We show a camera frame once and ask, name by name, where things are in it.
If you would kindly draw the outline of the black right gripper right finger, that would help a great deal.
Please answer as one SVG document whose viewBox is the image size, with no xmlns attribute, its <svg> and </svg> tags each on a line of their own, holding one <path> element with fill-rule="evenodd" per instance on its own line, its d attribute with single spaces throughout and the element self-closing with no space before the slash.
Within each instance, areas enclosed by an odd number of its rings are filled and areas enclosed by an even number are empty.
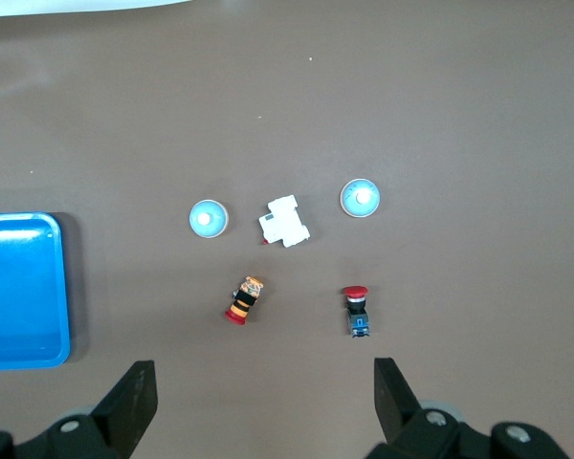
<svg viewBox="0 0 574 459">
<path fill-rule="evenodd" d="M 441 408 L 424 408 L 392 358 L 374 360 L 374 406 L 386 440 L 369 458 L 487 458 L 489 437 Z"/>
</svg>

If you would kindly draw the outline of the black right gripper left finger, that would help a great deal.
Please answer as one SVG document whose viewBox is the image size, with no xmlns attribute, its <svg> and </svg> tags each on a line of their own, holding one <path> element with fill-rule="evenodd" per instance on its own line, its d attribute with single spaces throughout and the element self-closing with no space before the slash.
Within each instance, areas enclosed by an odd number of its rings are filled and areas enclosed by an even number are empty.
<svg viewBox="0 0 574 459">
<path fill-rule="evenodd" d="M 158 408 L 153 361 L 136 361 L 88 414 L 49 429 L 50 458 L 129 458 Z"/>
</svg>

